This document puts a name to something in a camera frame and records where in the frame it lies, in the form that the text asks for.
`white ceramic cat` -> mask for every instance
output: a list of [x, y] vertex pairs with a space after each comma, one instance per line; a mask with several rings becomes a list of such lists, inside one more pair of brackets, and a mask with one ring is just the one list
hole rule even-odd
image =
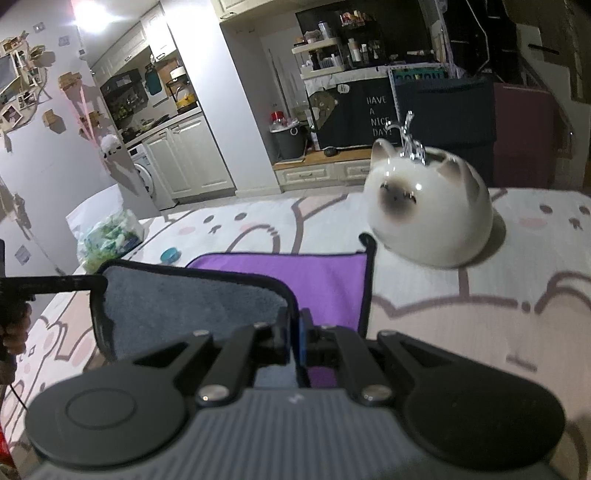
[[403, 149], [374, 143], [364, 197], [376, 237], [397, 254], [432, 267], [469, 262], [491, 234], [491, 197], [460, 157], [424, 148], [401, 128]]

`purple cloth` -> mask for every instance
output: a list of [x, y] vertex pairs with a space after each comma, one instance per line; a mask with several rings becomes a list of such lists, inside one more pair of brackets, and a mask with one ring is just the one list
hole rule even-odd
[[[362, 315], [366, 252], [339, 255], [282, 255], [257, 253], [206, 254], [187, 268], [202, 268], [276, 278], [297, 298], [299, 309], [310, 309], [315, 325], [340, 325], [359, 330]], [[334, 387], [328, 368], [308, 369], [316, 388]]]

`white plush toy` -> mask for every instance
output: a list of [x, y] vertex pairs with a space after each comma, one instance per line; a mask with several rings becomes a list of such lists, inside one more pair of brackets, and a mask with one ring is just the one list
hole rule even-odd
[[116, 150], [121, 150], [119, 137], [113, 134], [105, 135], [100, 141], [100, 149], [103, 151], [105, 158], [107, 158], [107, 155], [116, 153]]

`kitchen cabinet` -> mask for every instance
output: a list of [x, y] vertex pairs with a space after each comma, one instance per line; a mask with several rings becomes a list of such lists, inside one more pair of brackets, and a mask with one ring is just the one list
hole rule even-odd
[[190, 118], [171, 130], [175, 145], [193, 168], [201, 193], [234, 186], [204, 116]]
[[314, 3], [314, 0], [211, 0], [211, 2], [220, 22], [224, 22], [246, 12], [249, 12], [249, 15], [243, 15], [243, 18], [248, 17], [249, 20], [268, 18], [270, 15], [301, 9]]
[[105, 54], [104, 58], [110, 63], [111, 76], [124, 72], [127, 62], [149, 46], [142, 25], [137, 24]]
[[338, 180], [335, 173], [335, 166], [332, 163], [323, 165], [314, 165], [309, 167], [286, 168], [275, 172], [279, 185], [298, 186], [303, 188], [302, 184], [321, 184], [326, 182], [336, 182]]
[[195, 182], [192, 169], [187, 166], [186, 158], [179, 154], [168, 128], [147, 139], [144, 145], [152, 154], [154, 164], [162, 174], [164, 186], [173, 199], [201, 193], [199, 182]]
[[142, 17], [141, 24], [156, 61], [162, 60], [177, 49], [160, 4]]
[[175, 199], [234, 187], [203, 115], [161, 131], [144, 145]]
[[339, 180], [365, 180], [369, 175], [371, 160], [353, 160], [335, 163], [335, 171]]
[[102, 87], [113, 76], [111, 65], [104, 57], [93, 65], [92, 73], [98, 88]]
[[212, 0], [217, 17], [223, 21], [235, 17], [260, 5], [269, 3], [269, 0]]

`metal screw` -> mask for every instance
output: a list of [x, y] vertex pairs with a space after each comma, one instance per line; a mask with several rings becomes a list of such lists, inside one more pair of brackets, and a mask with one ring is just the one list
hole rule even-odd
[[199, 397], [203, 401], [219, 401], [227, 398], [230, 391], [223, 385], [205, 385], [199, 389]]
[[386, 385], [368, 385], [361, 394], [367, 401], [384, 401], [392, 396], [392, 389]]

